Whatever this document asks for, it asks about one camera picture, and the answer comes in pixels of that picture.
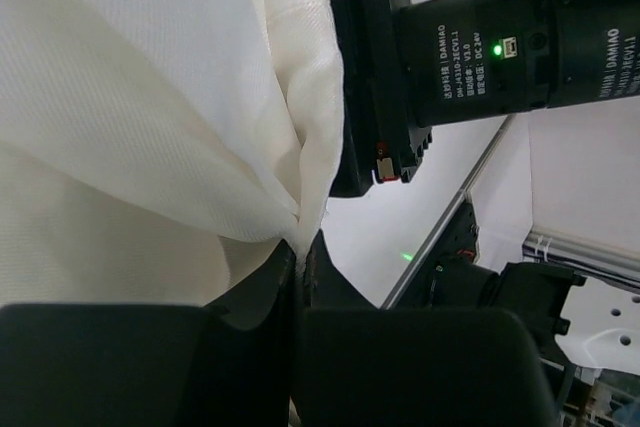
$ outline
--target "white fabric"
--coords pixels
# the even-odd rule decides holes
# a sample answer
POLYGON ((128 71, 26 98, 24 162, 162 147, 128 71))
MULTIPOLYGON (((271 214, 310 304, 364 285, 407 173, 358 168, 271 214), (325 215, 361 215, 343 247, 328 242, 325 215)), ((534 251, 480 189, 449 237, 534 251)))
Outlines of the white fabric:
POLYGON ((304 256, 342 120, 329 0, 0 0, 0 304, 201 304, 304 256))

